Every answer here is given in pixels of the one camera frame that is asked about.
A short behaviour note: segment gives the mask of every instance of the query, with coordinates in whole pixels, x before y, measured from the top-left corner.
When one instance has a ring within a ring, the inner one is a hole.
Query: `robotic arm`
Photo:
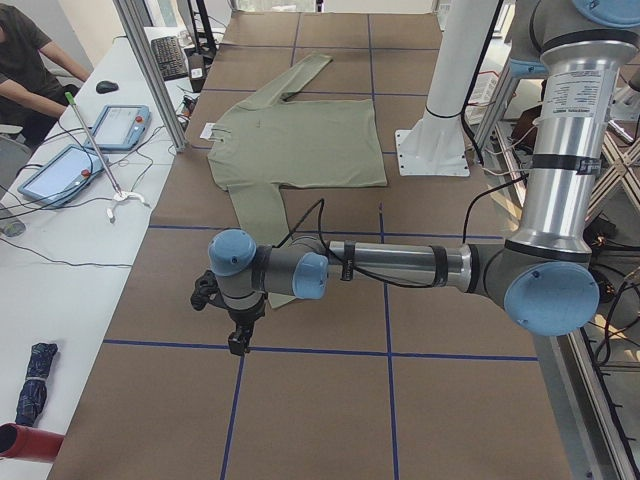
[[[232,353],[249,351],[267,292],[318,299],[334,276],[454,286],[489,297],[539,335],[563,335],[593,318],[599,293],[582,232],[618,71],[638,53],[640,5],[518,0],[513,33],[512,62],[548,72],[518,230],[504,244],[459,249],[327,245],[307,237],[272,248],[241,230],[224,231],[209,247],[212,268],[196,281],[192,305],[229,312],[237,327],[229,337]]]

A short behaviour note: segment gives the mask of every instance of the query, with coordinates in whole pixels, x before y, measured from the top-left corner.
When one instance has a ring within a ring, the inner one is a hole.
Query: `person's arm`
[[[42,52],[42,54],[53,63],[64,68],[78,80],[85,82],[87,78],[89,78],[89,72],[71,58],[67,52],[62,50],[56,42],[47,43],[44,47],[40,48],[40,52]]]
[[[49,115],[50,117],[60,118],[66,107],[59,103],[49,100],[47,97],[31,93],[13,80],[5,80],[0,83],[0,96],[13,100],[25,108],[35,110],[36,112]]]

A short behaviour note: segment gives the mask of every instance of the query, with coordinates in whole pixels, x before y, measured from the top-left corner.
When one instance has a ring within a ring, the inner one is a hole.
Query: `black t-shirt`
[[[32,93],[47,98],[59,95],[62,86],[42,62],[39,49],[51,39],[15,7],[0,4],[0,26],[6,41],[0,43],[0,83],[13,80]],[[0,123],[23,125],[33,113],[0,96]]]

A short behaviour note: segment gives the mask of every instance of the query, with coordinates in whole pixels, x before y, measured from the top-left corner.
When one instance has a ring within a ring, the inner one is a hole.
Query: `grid line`
[[[238,375],[236,377],[236,388],[233,392],[233,404],[231,406],[231,415],[229,416],[229,427],[227,428],[227,441],[224,445],[224,455],[222,457],[222,469],[220,471],[220,480],[227,477],[227,467],[229,465],[229,455],[231,454],[231,445],[233,441],[233,429],[236,422],[236,413],[238,411],[238,399],[240,398],[240,384],[242,383],[242,372],[244,370],[244,357],[240,357],[238,364]]]
[[[143,340],[121,340],[104,339],[102,343],[109,345],[134,346],[134,347],[156,347],[156,348],[184,348],[184,349],[205,349],[205,350],[228,350],[227,345],[202,344],[202,343],[180,343],[180,342],[149,342]],[[339,349],[314,349],[314,348],[287,348],[287,347],[251,347],[253,352],[263,353],[284,353],[284,354],[307,354],[307,355],[337,355],[354,357],[387,357],[387,352],[376,352],[367,350],[339,350]],[[420,353],[420,352],[391,352],[397,358],[424,358],[431,360],[478,360],[478,361],[502,361],[502,362],[537,362],[537,357],[525,355],[473,355],[459,353]]]
[[[290,67],[293,67],[293,60],[296,57],[296,47],[298,45],[298,34],[300,33],[300,23],[302,21],[302,13],[298,13],[298,23],[296,24],[296,36],[293,38],[293,49],[291,50],[291,63]]]
[[[382,203],[378,205],[378,219],[380,222],[380,243],[385,243],[384,236],[384,216],[382,214]],[[393,457],[393,478],[400,480],[400,463],[398,461],[398,428],[396,422],[396,393],[393,378],[393,342],[391,336],[391,312],[389,309],[389,287],[386,282],[382,286],[384,297],[384,318],[387,335],[387,370],[389,373],[389,407],[391,417],[391,447]]]
[[[371,100],[376,103],[376,87],[373,79],[373,48],[371,42],[371,15],[367,13],[367,34],[369,36],[369,70],[371,72]]]
[[[246,88],[203,88],[203,92],[222,92],[222,93],[255,93],[257,90],[246,89]],[[338,91],[323,91],[323,90],[302,90],[298,92],[302,93],[313,93],[317,95],[371,95],[371,92],[338,92]],[[376,92],[376,96],[380,97],[427,97],[426,93],[380,93]]]
[[[226,48],[291,48],[291,45],[248,45],[243,43],[221,43],[220,47]],[[440,50],[439,48],[411,48],[411,47],[340,47],[332,45],[303,45],[300,49],[316,49],[316,50],[391,50],[391,51],[416,51],[416,52],[433,52]]]
[[[211,230],[222,231],[230,228],[239,227],[216,227],[207,225],[149,225],[149,229],[154,230]],[[298,230],[298,233],[302,234],[314,234],[318,233],[317,230]],[[363,237],[379,237],[380,232],[359,232],[359,231],[340,231],[340,230],[323,230],[323,235],[360,235]],[[462,235],[459,233],[417,233],[417,232],[385,232],[385,237],[417,237],[417,238],[441,238],[441,239],[461,239]],[[467,238],[475,240],[504,240],[504,237],[500,235],[467,235]]]

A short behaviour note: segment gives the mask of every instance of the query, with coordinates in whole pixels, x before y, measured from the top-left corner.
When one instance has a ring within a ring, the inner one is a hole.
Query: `red cylinder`
[[[0,427],[0,457],[53,463],[64,435],[7,423]]]

